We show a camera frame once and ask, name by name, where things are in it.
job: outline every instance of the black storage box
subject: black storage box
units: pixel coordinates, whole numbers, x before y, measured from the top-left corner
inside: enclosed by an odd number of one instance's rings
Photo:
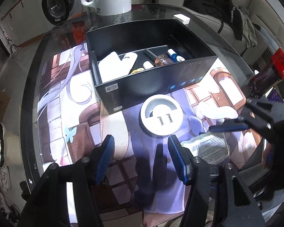
[[[200,82],[217,55],[175,19],[153,19],[126,22],[87,32],[87,47],[94,85],[109,114],[143,103],[156,94],[172,91]],[[185,61],[159,66],[102,83],[98,62],[113,51],[120,59],[125,53],[136,52],[132,68],[154,62],[144,48],[156,55],[167,54],[172,48]]]

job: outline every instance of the blue rubber gripper pad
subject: blue rubber gripper pad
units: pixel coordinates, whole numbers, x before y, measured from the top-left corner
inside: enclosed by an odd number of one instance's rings
[[[107,135],[101,145],[101,156],[97,164],[96,176],[94,178],[96,185],[103,181],[106,170],[114,155],[115,139],[112,135]]]
[[[175,135],[168,137],[167,145],[179,180],[184,184],[187,184],[192,177],[192,165],[190,159]]]

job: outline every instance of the blue butterfly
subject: blue butterfly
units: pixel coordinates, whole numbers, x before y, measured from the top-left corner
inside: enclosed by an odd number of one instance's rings
[[[70,129],[68,127],[65,127],[65,141],[73,142],[73,136],[77,133],[77,127]]]

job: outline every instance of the yellow object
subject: yellow object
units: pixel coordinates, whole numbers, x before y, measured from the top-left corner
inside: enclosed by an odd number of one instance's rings
[[[136,73],[136,72],[140,72],[140,71],[143,71],[143,70],[145,70],[145,69],[143,67],[141,67],[141,68],[138,68],[136,70],[133,70],[130,74],[133,74],[133,73]]]

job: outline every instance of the barcode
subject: barcode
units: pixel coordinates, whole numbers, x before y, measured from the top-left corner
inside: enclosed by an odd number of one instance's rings
[[[197,149],[199,149],[200,148],[200,145],[195,145],[195,146],[193,146],[192,148],[191,148],[191,150],[192,151],[196,151]]]
[[[123,108],[123,106],[115,107],[115,108],[114,108],[114,111],[120,110],[120,109],[122,109],[122,108]]]

